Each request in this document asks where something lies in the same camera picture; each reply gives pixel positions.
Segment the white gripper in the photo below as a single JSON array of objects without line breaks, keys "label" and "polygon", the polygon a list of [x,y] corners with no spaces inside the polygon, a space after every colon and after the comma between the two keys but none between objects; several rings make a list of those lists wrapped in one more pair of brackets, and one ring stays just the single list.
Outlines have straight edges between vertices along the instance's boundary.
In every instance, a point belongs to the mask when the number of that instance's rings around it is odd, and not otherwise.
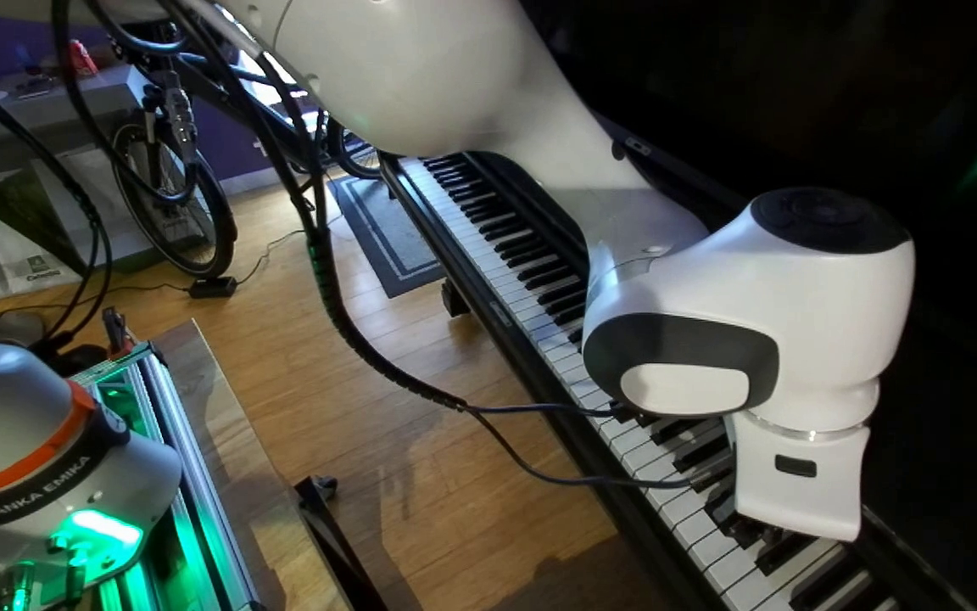
[{"label": "white gripper", "polygon": [[732,416],[737,511],[766,528],[853,545],[862,530],[867,433],[787,434]]}]

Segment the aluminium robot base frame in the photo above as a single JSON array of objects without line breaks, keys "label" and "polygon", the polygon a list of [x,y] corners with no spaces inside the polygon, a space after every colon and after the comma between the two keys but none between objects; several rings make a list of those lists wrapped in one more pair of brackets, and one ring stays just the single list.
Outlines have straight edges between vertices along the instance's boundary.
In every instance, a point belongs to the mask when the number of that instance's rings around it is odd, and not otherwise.
[{"label": "aluminium robot base frame", "polygon": [[163,356],[143,345],[86,370],[80,384],[131,433],[171,446],[183,462],[171,514],[143,557],[95,592],[93,611],[266,611]]}]

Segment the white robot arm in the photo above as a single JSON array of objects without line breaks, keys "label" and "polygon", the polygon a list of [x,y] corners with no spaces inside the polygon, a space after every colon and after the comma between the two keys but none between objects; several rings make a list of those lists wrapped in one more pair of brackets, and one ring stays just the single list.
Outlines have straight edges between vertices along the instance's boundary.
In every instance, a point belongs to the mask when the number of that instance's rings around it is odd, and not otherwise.
[{"label": "white robot arm", "polygon": [[700,566],[730,611],[910,611],[853,559],[879,376],[912,304],[912,237],[875,204],[779,187],[710,232],[659,193],[562,78],[518,0],[99,0],[204,18],[266,52],[382,153],[499,153],[588,243],[589,388],[730,424],[737,514]]}]

